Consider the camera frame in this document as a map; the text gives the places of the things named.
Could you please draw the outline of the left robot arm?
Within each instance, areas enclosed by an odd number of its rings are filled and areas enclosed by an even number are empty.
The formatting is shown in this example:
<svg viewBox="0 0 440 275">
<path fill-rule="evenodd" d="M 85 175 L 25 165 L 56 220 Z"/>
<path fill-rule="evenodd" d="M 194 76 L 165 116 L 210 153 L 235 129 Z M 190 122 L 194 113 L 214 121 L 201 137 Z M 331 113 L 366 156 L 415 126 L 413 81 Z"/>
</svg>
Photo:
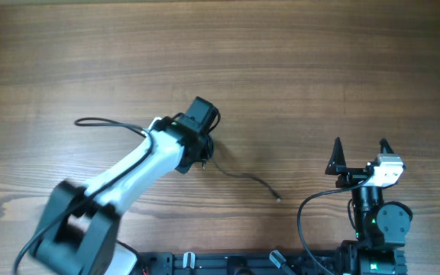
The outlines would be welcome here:
<svg viewBox="0 0 440 275">
<path fill-rule="evenodd" d="M 123 124 L 144 137 L 141 144 L 84 183 L 59 183 L 20 254 L 58 274 L 144 272 L 138 253 L 117 239 L 121 218 L 162 176 L 174 170 L 184 174 L 194 163 L 206 163 L 213 155 L 210 133 L 220 119 L 211 102 L 197 97 L 186 112 L 157 117 L 147 128 Z"/>
</svg>

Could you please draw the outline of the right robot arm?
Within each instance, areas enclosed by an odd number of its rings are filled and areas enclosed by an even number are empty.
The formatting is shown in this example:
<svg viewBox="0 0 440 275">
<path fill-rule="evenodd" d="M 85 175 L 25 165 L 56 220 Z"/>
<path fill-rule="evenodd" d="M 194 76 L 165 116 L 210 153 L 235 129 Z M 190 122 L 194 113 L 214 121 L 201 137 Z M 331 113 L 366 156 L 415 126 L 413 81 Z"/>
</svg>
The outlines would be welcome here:
<svg viewBox="0 0 440 275">
<path fill-rule="evenodd" d="M 351 192 L 354 241 L 343 241 L 335 257 L 336 274 L 406 275 L 406 258 L 401 250 L 413 220 L 411 209 L 401 202 L 385 202 L 383 190 L 397 184 L 406 166 L 386 139 L 380 153 L 364 168 L 349 168 L 341 140 L 335 139 L 325 173 L 337 176 L 338 191 Z"/>
</svg>

